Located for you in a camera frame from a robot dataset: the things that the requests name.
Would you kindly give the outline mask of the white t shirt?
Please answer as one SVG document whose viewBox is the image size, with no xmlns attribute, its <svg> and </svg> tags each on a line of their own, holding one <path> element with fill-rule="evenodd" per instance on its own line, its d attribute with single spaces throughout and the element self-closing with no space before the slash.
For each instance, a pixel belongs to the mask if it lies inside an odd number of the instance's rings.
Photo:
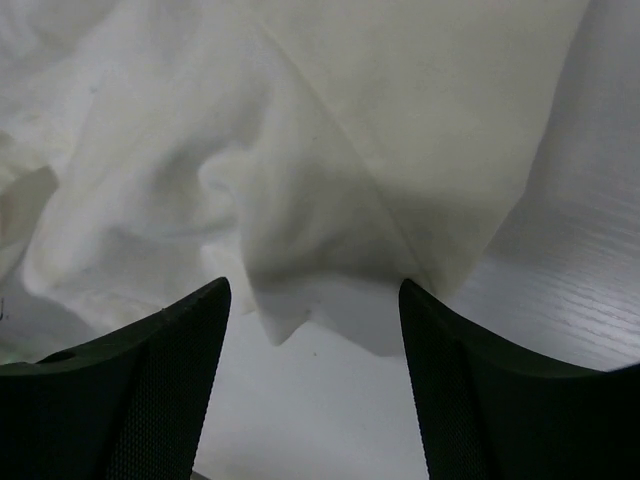
<svg viewBox="0 0 640 480">
<path fill-rule="evenodd" d="M 276 344 L 471 273 L 584 1 L 5 1 L 1 268 L 106 332 L 218 276 Z"/>
</svg>

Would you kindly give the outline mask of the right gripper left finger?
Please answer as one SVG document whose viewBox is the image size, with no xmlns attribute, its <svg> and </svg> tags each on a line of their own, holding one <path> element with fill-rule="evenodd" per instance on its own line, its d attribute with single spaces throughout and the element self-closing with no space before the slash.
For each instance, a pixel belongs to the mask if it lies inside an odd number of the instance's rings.
<svg viewBox="0 0 640 480">
<path fill-rule="evenodd" d="M 229 320 L 224 278 L 35 363 L 1 368 L 5 479 L 187 479 Z"/>
</svg>

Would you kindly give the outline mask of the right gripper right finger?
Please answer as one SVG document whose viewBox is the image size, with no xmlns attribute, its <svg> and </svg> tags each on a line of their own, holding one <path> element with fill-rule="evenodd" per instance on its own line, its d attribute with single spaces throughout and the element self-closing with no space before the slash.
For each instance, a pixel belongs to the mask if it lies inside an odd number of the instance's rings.
<svg viewBox="0 0 640 480">
<path fill-rule="evenodd" d="M 639 368 L 597 371 L 515 344 L 416 283 L 402 338 L 433 479 L 635 479 Z"/>
</svg>

